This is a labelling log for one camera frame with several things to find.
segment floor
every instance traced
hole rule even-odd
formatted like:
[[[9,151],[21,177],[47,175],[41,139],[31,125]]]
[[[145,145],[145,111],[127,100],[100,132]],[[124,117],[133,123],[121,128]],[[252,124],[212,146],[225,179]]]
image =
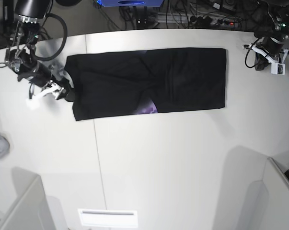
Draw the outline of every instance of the floor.
[[[124,21],[120,18],[118,7],[104,7],[103,10],[120,27],[124,27]],[[109,31],[107,20],[92,5],[92,0],[82,0],[74,7],[63,7],[54,2],[52,12],[64,19],[68,26],[68,35],[93,34]],[[62,37],[60,24],[50,19],[45,28],[53,38]]]

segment black cable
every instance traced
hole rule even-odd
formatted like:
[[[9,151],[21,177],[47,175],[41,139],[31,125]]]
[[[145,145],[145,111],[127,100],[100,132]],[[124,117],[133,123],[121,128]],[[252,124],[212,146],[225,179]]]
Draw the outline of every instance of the black cable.
[[[63,28],[63,40],[62,40],[62,43],[61,43],[61,46],[60,46],[59,50],[55,54],[50,56],[50,57],[47,57],[47,58],[46,57],[39,57],[39,56],[36,56],[33,53],[34,58],[36,58],[39,61],[51,61],[51,60],[55,59],[61,53],[61,51],[63,50],[63,48],[64,48],[64,46],[66,44],[67,38],[68,38],[68,28],[67,28],[66,23],[64,22],[64,20],[61,17],[59,17],[58,15],[55,15],[53,13],[48,13],[46,15],[46,19],[47,18],[57,19],[61,23],[62,28]]]
[[[49,36],[47,33],[40,31],[40,35],[45,39],[45,40],[52,40],[52,37]]]
[[[44,27],[40,27],[40,33],[45,34],[45,35],[47,36],[48,40],[53,39],[53,38],[49,35],[49,33],[48,33],[48,31],[46,30],[46,28],[44,28]]]
[[[102,9],[99,9],[98,12],[106,19],[108,20],[109,22],[111,22],[112,25],[114,25],[118,30],[122,31],[122,29],[120,27],[117,26],[117,24],[114,23],[114,21],[112,21],[110,19],[110,17],[102,10]]]
[[[165,14],[165,24],[167,26],[167,29],[169,29],[169,26],[168,26],[168,11],[169,11],[169,5],[170,5],[170,0],[168,0],[167,2],[167,12]]]
[[[170,7],[172,7],[171,9],[174,9],[174,13],[178,13],[178,14],[179,14],[179,16],[180,16],[180,24],[181,24],[181,26],[185,29],[186,26],[185,26],[185,25],[183,24],[183,22],[182,22],[182,14],[181,14],[181,12],[185,12],[185,13],[186,13],[186,11],[184,11],[183,9],[179,9],[179,8],[177,7],[177,5],[178,5],[179,2],[180,2],[180,1],[177,1],[174,6],[172,6],[171,3],[170,3]]]
[[[256,39],[256,41],[254,41],[254,42],[252,43],[252,45],[250,46],[248,52],[247,52],[246,55],[245,55],[244,64],[245,64],[245,66],[246,66],[247,68],[252,69],[252,68],[254,68],[255,66],[257,66],[257,65],[259,64],[259,62],[258,62],[258,63],[256,63],[256,64],[254,64],[253,66],[248,66],[248,64],[246,63],[246,61],[247,61],[247,59],[248,59],[248,55],[249,55],[250,51],[252,50],[252,47],[253,47],[260,39],[261,39],[261,37],[258,38],[258,39]]]
[[[31,92],[32,87],[35,87],[35,86],[33,86],[33,83],[30,83],[29,92],[28,92],[28,96],[30,100],[33,98],[33,95],[34,95],[34,93]]]
[[[191,7],[191,6],[189,7],[189,10],[190,10],[190,12],[192,13],[192,15],[196,17],[196,15],[195,15],[195,14],[193,13],[193,11],[192,11],[192,7]]]
[[[219,12],[219,11],[208,12],[208,13],[203,14],[202,17],[204,18],[205,16],[210,15],[211,13],[217,13],[217,12]]]
[[[51,13],[51,11],[53,9],[53,5],[54,5],[54,0],[51,0],[48,13]]]
[[[130,8],[126,6],[120,6],[119,12],[120,12],[121,18],[124,20],[125,30],[127,29],[127,22],[130,22],[133,30],[135,30],[135,24],[134,24],[135,17],[134,15],[130,15]]]
[[[254,17],[253,17],[253,15],[254,15],[254,13],[256,12],[256,10],[260,8],[259,6],[258,6],[251,14],[249,14],[249,12],[245,9],[245,7],[244,7],[244,1],[242,1],[242,3],[241,3],[241,8],[242,8],[242,11],[243,11],[247,16],[249,16],[249,18],[246,19],[246,20],[251,19],[251,21],[254,22],[254,23],[257,24],[257,25],[261,25],[261,24],[263,23],[263,19],[258,22],[258,21],[255,20]]]
[[[183,5],[183,8],[184,8],[184,11],[185,11],[185,14],[186,14],[186,18],[187,18],[187,22],[188,22],[188,29],[190,28],[190,22],[189,22],[189,18],[188,18],[188,13],[187,13],[187,10],[186,10],[186,7],[185,7],[185,3],[182,1],[182,5]]]
[[[5,62],[0,62],[0,68],[2,69],[2,68],[5,68],[5,67],[7,67],[6,63]]]

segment black cloth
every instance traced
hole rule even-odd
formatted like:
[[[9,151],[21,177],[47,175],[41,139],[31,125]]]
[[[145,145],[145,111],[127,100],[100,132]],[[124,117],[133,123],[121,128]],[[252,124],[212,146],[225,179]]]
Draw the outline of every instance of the black cloth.
[[[174,48],[73,55],[75,119],[132,115],[152,100],[158,113],[225,107],[226,50]]]

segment white panel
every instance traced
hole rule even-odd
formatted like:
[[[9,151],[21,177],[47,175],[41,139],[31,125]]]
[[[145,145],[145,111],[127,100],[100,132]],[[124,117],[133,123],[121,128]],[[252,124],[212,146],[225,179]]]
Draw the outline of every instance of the white panel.
[[[79,209],[81,223],[84,226],[104,228],[137,228],[138,215],[136,211],[105,211]]]
[[[146,30],[86,37],[88,53],[228,50],[226,108],[102,118],[95,128],[108,209],[137,210],[141,230],[235,229],[250,184],[262,178],[261,154],[289,148],[289,66],[286,76],[246,68],[242,46],[255,40],[252,33]]]
[[[289,230],[289,186],[284,178],[273,160],[268,161],[263,181],[269,202],[260,227],[251,230]]]

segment cable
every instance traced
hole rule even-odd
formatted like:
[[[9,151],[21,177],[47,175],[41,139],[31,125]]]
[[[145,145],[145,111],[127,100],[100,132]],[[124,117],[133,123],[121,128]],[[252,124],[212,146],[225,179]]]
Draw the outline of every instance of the cable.
[[[167,29],[169,29],[169,26],[168,26],[168,11],[169,11],[169,5],[170,5],[170,0],[168,0],[167,2],[167,12],[165,14],[165,24],[167,26]]]
[[[189,7],[189,10],[190,10],[190,12],[192,13],[192,15],[196,17],[196,15],[195,15],[195,14],[193,13],[193,11],[192,11],[192,6]]]
[[[119,7],[119,12],[121,18],[124,20],[125,23],[125,30],[127,30],[127,22],[131,23],[131,26],[133,27],[133,30],[135,30],[135,24],[133,22],[134,20],[134,15],[130,15],[130,8],[127,6],[120,6]]]
[[[0,68],[2,69],[2,68],[5,68],[5,67],[7,67],[6,63],[5,62],[0,62]]]
[[[182,22],[182,14],[181,14],[181,12],[184,12],[184,13],[186,14],[186,19],[187,19],[188,22],[189,22],[189,18],[188,18],[187,10],[186,10],[186,8],[185,8],[184,5],[183,5],[183,6],[184,6],[185,10],[184,10],[184,9],[180,9],[180,8],[177,7],[178,3],[181,2],[181,1],[182,1],[182,0],[177,1],[174,6],[172,6],[171,3],[170,3],[170,13],[171,13],[172,16],[174,17],[173,12],[172,12],[172,10],[171,10],[171,9],[173,9],[175,13],[178,13],[178,14],[179,14],[179,16],[180,16],[180,23],[179,23],[175,18],[174,18],[174,20],[175,20],[175,22],[178,22],[178,23],[185,29],[186,26],[185,26],[184,23]]]
[[[114,21],[112,21],[109,16],[103,11],[103,9],[99,9],[98,12],[109,22],[111,22],[112,25],[114,25],[119,31],[122,31],[122,29],[120,27],[117,26],[117,24],[114,23]]]
[[[44,27],[40,27],[40,33],[45,34],[45,35],[47,36],[48,40],[53,39],[53,38],[49,35],[49,33],[48,33],[48,31],[46,30],[46,28],[44,28]]]
[[[186,18],[187,18],[187,22],[188,22],[188,27],[190,27],[190,22],[189,22],[189,18],[188,18],[188,13],[187,13],[187,10],[186,10],[186,7],[185,7],[185,2],[183,2],[183,0],[179,0],[178,2],[181,2],[182,5],[183,5],[183,8],[184,8],[184,11],[185,11],[185,14],[186,14]]]
[[[175,21],[175,23],[178,25],[178,28],[179,28],[180,24],[179,24],[178,21],[175,19],[174,15],[173,15],[173,13],[172,13],[172,11],[171,11],[171,8],[172,8],[172,5],[170,4],[170,14],[172,15],[173,20]]]
[[[197,11],[198,13],[204,14],[203,17],[206,16],[207,14],[211,14],[211,15],[215,15],[215,16],[218,16],[218,17],[219,17],[219,16],[232,16],[232,17],[234,17],[234,18],[244,20],[244,19],[242,19],[242,18],[240,18],[240,17],[238,17],[238,16],[236,16],[236,15],[233,15],[233,14],[226,14],[226,15],[220,14],[220,13],[224,13],[224,12],[222,12],[222,11],[220,11],[220,10],[218,10],[218,11],[212,11],[212,12],[202,12],[202,11],[197,10],[197,9],[193,6],[193,4],[195,4],[195,5],[197,6],[196,3],[191,2],[191,3],[190,3],[191,7],[192,7],[195,11]]]
[[[62,43],[61,43],[61,46],[60,46],[59,50],[55,54],[50,56],[50,57],[47,57],[47,58],[46,57],[39,57],[39,56],[36,56],[35,53],[33,53],[34,58],[36,58],[39,61],[51,61],[51,60],[55,59],[61,53],[61,51],[63,50],[63,48],[64,48],[64,46],[66,44],[66,41],[67,41],[67,37],[68,37],[67,25],[66,25],[66,23],[64,22],[64,20],[61,17],[59,17],[58,15],[55,15],[53,13],[48,13],[46,15],[46,19],[47,18],[57,19],[61,23],[62,28],[63,28],[63,40],[62,40]]]
[[[256,63],[256,64],[254,64],[253,66],[248,66],[248,64],[246,63],[246,61],[247,61],[247,59],[248,59],[248,55],[249,55],[250,51],[252,50],[252,47],[253,47],[260,39],[261,39],[261,37],[258,38],[258,39],[256,39],[256,41],[254,41],[254,42],[252,43],[252,45],[250,46],[248,52],[247,52],[246,55],[245,55],[244,64],[245,64],[245,66],[246,66],[247,68],[249,68],[249,69],[252,69],[252,68],[254,68],[255,66],[257,66],[257,65],[259,64],[259,62],[258,62],[258,63]]]
[[[48,13],[51,13],[53,9],[53,5],[54,5],[54,0],[51,0]]]
[[[221,20],[223,21],[224,19],[228,18],[229,16],[231,16],[231,15],[230,15],[230,14],[227,15],[227,16],[221,18]],[[235,29],[235,23],[238,23],[238,24],[239,24],[240,27],[239,27],[238,29],[242,29],[242,23],[241,23],[240,21],[237,20],[236,22],[234,21],[233,23],[234,23],[234,29]]]
[[[28,91],[28,96],[30,100],[33,98],[34,94],[35,94],[35,85],[33,83],[30,83]]]
[[[202,15],[202,17],[204,18],[205,16],[207,16],[207,15],[209,15],[209,14],[216,13],[216,12],[219,12],[219,11],[212,11],[212,12],[205,13],[204,15]]]
[[[40,35],[45,39],[45,40],[52,40],[52,37],[49,36],[47,33],[40,31]]]
[[[255,20],[255,19],[253,18],[253,14],[256,12],[257,9],[260,8],[259,6],[258,6],[258,8],[256,8],[256,9],[254,10],[254,12],[253,12],[252,14],[249,14],[249,12],[245,9],[245,7],[244,7],[244,1],[242,1],[242,3],[241,3],[241,8],[242,8],[242,11],[243,11],[245,14],[247,14],[247,16],[249,16],[248,19],[251,19],[252,22],[254,22],[254,23],[257,24],[257,25],[261,25],[261,24],[263,23],[263,19],[258,22],[257,20]]]

